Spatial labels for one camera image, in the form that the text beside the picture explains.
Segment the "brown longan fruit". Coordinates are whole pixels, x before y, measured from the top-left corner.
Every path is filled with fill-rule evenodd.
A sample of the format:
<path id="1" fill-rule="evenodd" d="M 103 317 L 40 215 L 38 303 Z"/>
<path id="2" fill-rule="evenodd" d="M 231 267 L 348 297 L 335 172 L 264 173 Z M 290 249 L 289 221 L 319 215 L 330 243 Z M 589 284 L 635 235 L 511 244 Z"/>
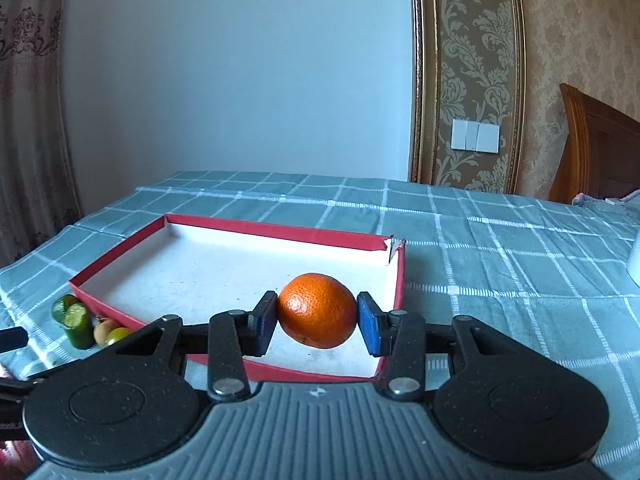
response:
<path id="1" fill-rule="evenodd" d="M 93 338 L 100 347 L 106 347 L 108 336 L 116 328 L 119 328 L 119 322 L 111 318 L 99 318 L 93 329 Z"/>

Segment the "orange mandarin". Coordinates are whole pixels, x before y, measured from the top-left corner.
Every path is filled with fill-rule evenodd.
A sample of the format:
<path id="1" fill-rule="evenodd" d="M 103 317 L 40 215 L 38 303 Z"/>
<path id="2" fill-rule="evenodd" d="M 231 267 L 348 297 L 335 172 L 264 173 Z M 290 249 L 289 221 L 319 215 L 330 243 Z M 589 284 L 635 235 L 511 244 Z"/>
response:
<path id="1" fill-rule="evenodd" d="M 279 294 L 282 330 L 305 346 L 332 349 L 352 336 L 358 307 L 354 295 L 335 278 L 318 273 L 296 276 Z"/>

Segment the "patterned brown curtain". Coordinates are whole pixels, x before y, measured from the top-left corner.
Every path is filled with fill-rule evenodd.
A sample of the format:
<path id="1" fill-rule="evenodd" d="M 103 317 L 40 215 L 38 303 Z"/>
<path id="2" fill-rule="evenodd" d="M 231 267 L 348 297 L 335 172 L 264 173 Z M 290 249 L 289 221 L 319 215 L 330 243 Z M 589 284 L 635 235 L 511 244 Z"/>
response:
<path id="1" fill-rule="evenodd" d="M 61 102 L 64 0 L 1 0 L 1 262 L 80 217 Z"/>

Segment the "ornate wallpaper panel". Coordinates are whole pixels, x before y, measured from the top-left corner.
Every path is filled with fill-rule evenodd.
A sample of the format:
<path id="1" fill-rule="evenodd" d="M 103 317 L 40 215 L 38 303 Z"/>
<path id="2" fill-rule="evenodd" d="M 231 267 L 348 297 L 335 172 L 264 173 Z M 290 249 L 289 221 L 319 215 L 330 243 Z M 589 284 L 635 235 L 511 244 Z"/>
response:
<path id="1" fill-rule="evenodd" d="M 410 181 L 514 192 L 525 115 L 522 0 L 411 0 L 410 8 Z M 497 153 L 454 148 L 457 119 L 498 126 Z"/>

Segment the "wooden bed headboard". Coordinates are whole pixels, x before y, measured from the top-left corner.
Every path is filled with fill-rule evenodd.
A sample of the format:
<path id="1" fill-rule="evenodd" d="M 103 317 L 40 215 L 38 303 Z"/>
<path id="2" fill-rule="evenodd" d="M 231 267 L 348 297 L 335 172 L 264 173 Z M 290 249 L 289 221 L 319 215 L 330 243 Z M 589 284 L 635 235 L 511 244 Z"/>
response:
<path id="1" fill-rule="evenodd" d="M 578 194 L 622 198 L 640 184 L 640 124 L 570 84 L 561 84 L 568 136 L 549 200 Z"/>

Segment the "white wall switch panel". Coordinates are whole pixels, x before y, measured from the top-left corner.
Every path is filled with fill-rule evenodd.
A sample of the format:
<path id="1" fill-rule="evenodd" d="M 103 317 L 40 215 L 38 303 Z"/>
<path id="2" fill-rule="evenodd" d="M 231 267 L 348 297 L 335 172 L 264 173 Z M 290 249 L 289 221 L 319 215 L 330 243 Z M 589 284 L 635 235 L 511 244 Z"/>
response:
<path id="1" fill-rule="evenodd" d="M 451 128 L 451 148 L 458 151 L 498 154 L 500 128 L 488 122 L 455 119 Z"/>

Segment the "green tomato small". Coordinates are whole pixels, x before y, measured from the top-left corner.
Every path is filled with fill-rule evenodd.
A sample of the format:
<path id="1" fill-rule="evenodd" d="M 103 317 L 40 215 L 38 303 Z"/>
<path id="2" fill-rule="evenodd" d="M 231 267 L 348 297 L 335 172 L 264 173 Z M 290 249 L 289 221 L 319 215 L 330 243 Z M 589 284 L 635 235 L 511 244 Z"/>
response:
<path id="1" fill-rule="evenodd" d="M 124 327 L 124 326 L 116 327 L 114 328 L 114 330 L 111 330 L 107 334 L 105 343 L 107 346 L 111 346 L 112 344 L 116 344 L 116 342 L 123 340 L 124 338 L 128 337 L 131 334 L 132 334 L 132 330 L 130 330 L 127 327 Z"/>

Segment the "green cucumber end piece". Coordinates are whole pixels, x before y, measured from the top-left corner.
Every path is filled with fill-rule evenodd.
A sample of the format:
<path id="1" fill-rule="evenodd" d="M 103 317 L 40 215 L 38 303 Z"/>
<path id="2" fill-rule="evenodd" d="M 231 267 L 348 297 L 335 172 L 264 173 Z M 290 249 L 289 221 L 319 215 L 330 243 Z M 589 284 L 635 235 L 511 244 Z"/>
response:
<path id="1" fill-rule="evenodd" d="M 54 300 L 54 303 L 51 307 L 52 318 L 55 320 L 55 322 L 58 322 L 58 324 L 62 324 L 64 322 L 64 318 L 68 308 L 77 303 L 78 299 L 71 294 L 66 294 L 58 297 L 58 299 Z"/>

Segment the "red shallow cardboard tray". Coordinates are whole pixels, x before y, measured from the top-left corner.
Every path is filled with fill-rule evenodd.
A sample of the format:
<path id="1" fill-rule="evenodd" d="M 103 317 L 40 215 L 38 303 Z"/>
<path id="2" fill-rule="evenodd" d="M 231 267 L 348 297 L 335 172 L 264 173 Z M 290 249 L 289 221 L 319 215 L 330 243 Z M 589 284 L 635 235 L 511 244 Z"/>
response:
<path id="1" fill-rule="evenodd" d="M 164 214 L 70 279 L 91 312 L 132 330 L 164 314 L 186 324 L 252 310 L 268 290 L 321 273 L 383 311 L 400 308 L 405 241 L 394 236 Z"/>

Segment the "green plaid tablecloth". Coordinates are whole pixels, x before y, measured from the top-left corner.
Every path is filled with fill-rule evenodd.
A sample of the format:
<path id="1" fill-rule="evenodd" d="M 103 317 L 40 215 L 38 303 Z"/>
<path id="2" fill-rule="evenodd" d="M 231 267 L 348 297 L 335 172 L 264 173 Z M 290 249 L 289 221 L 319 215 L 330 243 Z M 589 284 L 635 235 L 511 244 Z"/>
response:
<path id="1" fill-rule="evenodd" d="M 28 331 L 2 356 L 18 378 L 79 358 L 50 315 L 70 278 L 162 214 L 393 235 L 406 243 L 405 306 L 431 323 L 468 314 L 596 384 L 610 408 L 596 464 L 639 474 L 639 229 L 608 205 L 568 206 L 448 186 L 310 174 L 183 171 L 140 186 L 1 271 L 1 324 Z"/>

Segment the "green cucumber cut piece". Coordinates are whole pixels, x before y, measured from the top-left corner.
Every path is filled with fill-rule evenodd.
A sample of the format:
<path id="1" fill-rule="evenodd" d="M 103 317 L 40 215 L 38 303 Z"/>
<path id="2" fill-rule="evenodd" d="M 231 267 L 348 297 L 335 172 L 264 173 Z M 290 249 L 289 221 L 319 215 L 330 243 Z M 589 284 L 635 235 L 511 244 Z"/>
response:
<path id="1" fill-rule="evenodd" d="M 80 302 L 69 306 L 62 322 L 70 344 L 79 350 L 88 350 L 94 345 L 91 313 Z"/>

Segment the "white electric kettle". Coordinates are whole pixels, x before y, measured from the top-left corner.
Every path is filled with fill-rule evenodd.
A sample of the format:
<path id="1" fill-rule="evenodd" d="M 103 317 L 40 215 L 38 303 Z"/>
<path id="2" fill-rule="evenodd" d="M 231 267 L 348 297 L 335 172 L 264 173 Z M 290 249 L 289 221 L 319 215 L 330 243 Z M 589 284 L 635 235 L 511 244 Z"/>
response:
<path id="1" fill-rule="evenodd" d="M 640 232 L 637 233 L 632 243 L 626 270 L 636 285 L 640 286 Z"/>

